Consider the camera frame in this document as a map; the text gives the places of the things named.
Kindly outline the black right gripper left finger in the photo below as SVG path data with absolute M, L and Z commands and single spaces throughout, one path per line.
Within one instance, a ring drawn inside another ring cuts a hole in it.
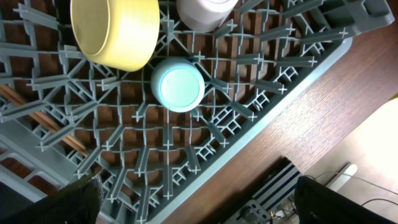
M 95 223 L 104 202 L 101 176 L 90 174 L 1 220 L 6 224 Z

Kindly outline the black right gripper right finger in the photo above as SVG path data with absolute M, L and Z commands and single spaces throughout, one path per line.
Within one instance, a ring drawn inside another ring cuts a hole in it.
M 298 178 L 294 202 L 301 224 L 393 224 L 309 177 Z

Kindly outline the blue cup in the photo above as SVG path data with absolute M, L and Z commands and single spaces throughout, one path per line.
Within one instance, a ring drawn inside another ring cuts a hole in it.
M 204 97 L 202 74 L 184 58 L 167 58 L 155 66 L 150 88 L 156 100 L 166 109 L 184 113 L 197 107 Z

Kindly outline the yellow bowl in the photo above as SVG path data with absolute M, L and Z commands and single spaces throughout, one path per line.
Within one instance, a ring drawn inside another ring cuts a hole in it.
M 81 52 L 101 65 L 135 72 L 157 44 L 157 0 L 71 0 L 70 17 Z

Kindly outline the pink cup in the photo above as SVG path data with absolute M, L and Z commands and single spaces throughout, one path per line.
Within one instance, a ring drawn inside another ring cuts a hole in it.
M 238 0 L 176 0 L 181 21 L 191 30 L 211 32 L 221 26 Z

